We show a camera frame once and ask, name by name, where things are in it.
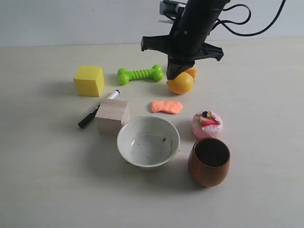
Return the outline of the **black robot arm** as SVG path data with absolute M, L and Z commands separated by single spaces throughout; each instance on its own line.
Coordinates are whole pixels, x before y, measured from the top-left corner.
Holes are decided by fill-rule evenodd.
M 174 80 L 194 66 L 196 60 L 224 56 L 222 48 L 205 42 L 227 0 L 189 0 L 177 17 L 168 35 L 143 36 L 141 50 L 156 50 L 168 56 L 166 77 Z

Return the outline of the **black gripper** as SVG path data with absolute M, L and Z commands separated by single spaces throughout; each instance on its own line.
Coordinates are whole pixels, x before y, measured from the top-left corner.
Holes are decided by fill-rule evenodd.
M 223 49 L 205 42 L 214 24 L 183 28 L 174 25 L 168 35 L 142 37 L 141 50 L 154 50 L 166 54 L 166 77 L 167 80 L 174 80 L 179 74 L 192 68 L 196 60 L 222 59 Z

